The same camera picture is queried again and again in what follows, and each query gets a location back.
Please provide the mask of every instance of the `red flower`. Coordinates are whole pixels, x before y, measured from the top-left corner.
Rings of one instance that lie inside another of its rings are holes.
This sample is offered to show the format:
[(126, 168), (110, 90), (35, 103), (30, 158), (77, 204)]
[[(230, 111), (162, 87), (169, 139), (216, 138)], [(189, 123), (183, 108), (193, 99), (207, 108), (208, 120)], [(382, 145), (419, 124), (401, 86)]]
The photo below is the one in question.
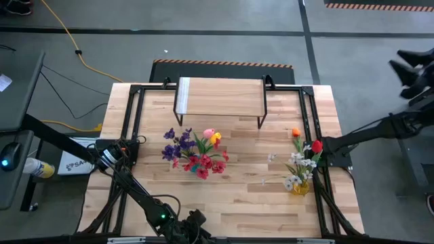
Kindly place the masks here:
[(215, 174), (215, 173), (221, 174), (221, 173), (223, 173), (225, 167), (226, 167), (226, 163), (224, 163), (223, 161), (217, 161), (217, 162), (215, 162), (214, 167), (212, 168), (212, 173), (213, 174)]
[(174, 158), (174, 164), (172, 165), (173, 168), (178, 167), (179, 161), (177, 158)]
[(323, 143), (320, 140), (316, 140), (312, 143), (312, 151), (314, 153), (320, 153), (323, 150)]
[(211, 158), (209, 158), (207, 155), (202, 155), (200, 162), (201, 162), (201, 165), (204, 166), (205, 168), (207, 168), (207, 169), (212, 168)]
[(190, 157), (190, 164), (192, 164), (192, 166), (196, 165), (199, 163), (199, 159), (196, 156), (191, 156)]
[(219, 144), (220, 144), (220, 139), (216, 138), (216, 143), (214, 143), (214, 150), (218, 149)]
[(208, 169), (199, 168), (196, 170), (197, 177), (206, 180), (208, 177)]
[(186, 164), (186, 165), (183, 165), (183, 167), (184, 167), (184, 170), (185, 170), (185, 171), (190, 171), (191, 168), (192, 168), (192, 165), (191, 165), (190, 163), (188, 163), (188, 164)]
[(226, 151), (223, 152), (223, 158), (226, 162), (229, 160), (228, 153)]

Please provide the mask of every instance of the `desk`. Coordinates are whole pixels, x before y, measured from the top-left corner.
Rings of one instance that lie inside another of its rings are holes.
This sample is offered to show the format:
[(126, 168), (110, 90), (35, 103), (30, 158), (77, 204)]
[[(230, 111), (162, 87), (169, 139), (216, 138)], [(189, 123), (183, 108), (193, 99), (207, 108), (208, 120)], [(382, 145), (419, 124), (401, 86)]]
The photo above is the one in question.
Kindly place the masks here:
[[(313, 88), (322, 134), (340, 136), (332, 88), (326, 85)], [(101, 138), (120, 137), (129, 90), (130, 84), (127, 83), (113, 85)], [(287, 159), (291, 152), (296, 151), (291, 129), (303, 128), (298, 95), (268, 91), (268, 115), (261, 130), (257, 129), (256, 118), (203, 115), (186, 117), (181, 128), (173, 116), (173, 103), (173, 91), (147, 91), (144, 97), (139, 135), (146, 136), (147, 143), (140, 147), (133, 173), (151, 194), (177, 196), (182, 203), (180, 219), (187, 217), (192, 209), (201, 210), (207, 218), (203, 227), (217, 237), (321, 236), (313, 190), (305, 197), (299, 197), (287, 192), (280, 179), (269, 180), (264, 186), (261, 184), (263, 178), (289, 174), (285, 166), (269, 163), (267, 155), (277, 153)], [(132, 111), (130, 128), (136, 111), (134, 106)], [(227, 150), (230, 156), (225, 173), (211, 174), (203, 181), (182, 169), (172, 169), (169, 162), (161, 159), (161, 150), (167, 144), (163, 134), (171, 127), (176, 133), (190, 127), (195, 131), (207, 128), (219, 131), (222, 134), (220, 149)], [(350, 177), (338, 168), (330, 168), (330, 177), (337, 206), (348, 221), (363, 232)], [(110, 183), (111, 179), (99, 172), (90, 176), (79, 231), (90, 224), (106, 203)], [(176, 211), (175, 201), (162, 200)], [(123, 236), (155, 235), (146, 223), (143, 210), (132, 199), (127, 200), (125, 208)], [(324, 207), (324, 211), (331, 230), (328, 207)]]

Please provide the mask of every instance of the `concrete floor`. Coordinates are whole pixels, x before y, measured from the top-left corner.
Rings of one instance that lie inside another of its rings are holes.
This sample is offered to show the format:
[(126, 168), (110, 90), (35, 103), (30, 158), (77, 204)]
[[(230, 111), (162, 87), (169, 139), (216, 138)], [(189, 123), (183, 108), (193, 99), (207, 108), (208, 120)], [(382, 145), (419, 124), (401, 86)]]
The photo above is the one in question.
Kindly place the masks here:
[[(192, 31), (303, 31), (297, 0), (47, 0), (71, 28), (119, 28)], [(312, 32), (325, 33), (433, 33), (434, 14), (327, 9), (323, 1), (306, 0)], [(39, 2), (26, 18), (0, 18), (0, 26), (59, 27)], [(74, 35), (88, 64), (126, 81), (146, 82), (156, 58), (230, 60), (292, 64), (297, 84), (313, 84), (316, 62), (319, 82), (331, 85), (342, 132), (402, 109), (400, 83), (387, 62), (396, 51), (424, 51), (432, 39), (312, 38), (315, 60), (308, 59), (304, 37), (247, 35)], [(19, 52), (44, 49), (45, 65), (78, 82), (109, 93), (113, 80), (84, 68), (64, 34), (0, 33), (0, 43)], [(87, 112), (108, 96), (95, 94), (43, 68), (76, 115)], [(29, 113), (38, 119), (64, 121), (93, 128), (104, 118), (104, 108), (75, 120), (40, 79)], [(63, 127), (56, 129), (70, 132)], [(395, 193), (409, 182), (395, 140), (360, 144), (351, 153), (357, 198), (366, 233), (373, 237), (434, 242), (434, 217), (423, 196), (397, 199)], [(86, 182), (39, 186), (35, 213), (18, 213), (19, 201), (0, 213), (0, 239), (72, 234), (81, 214)], [(22, 196), (23, 184), (17, 199)]]

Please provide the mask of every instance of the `yellow vase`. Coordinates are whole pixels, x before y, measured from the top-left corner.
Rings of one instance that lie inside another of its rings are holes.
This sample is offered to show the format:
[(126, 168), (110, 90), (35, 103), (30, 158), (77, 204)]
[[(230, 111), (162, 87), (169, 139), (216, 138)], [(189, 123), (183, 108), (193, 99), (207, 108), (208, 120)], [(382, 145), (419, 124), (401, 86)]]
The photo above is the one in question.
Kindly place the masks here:
[(302, 184), (295, 185), (292, 184), (292, 190), (290, 193), (296, 196), (305, 196), (309, 192), (309, 183), (307, 183), (307, 180), (303, 181)]

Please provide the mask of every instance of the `orange flower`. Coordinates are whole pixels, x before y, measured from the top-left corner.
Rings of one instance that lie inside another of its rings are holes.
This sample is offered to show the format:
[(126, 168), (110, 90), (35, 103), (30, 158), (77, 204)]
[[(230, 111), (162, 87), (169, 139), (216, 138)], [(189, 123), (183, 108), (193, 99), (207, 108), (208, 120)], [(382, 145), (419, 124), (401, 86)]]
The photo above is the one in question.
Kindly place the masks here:
[(298, 128), (296, 127), (292, 128), (292, 136), (298, 137), (300, 135), (301, 135), (301, 131)]

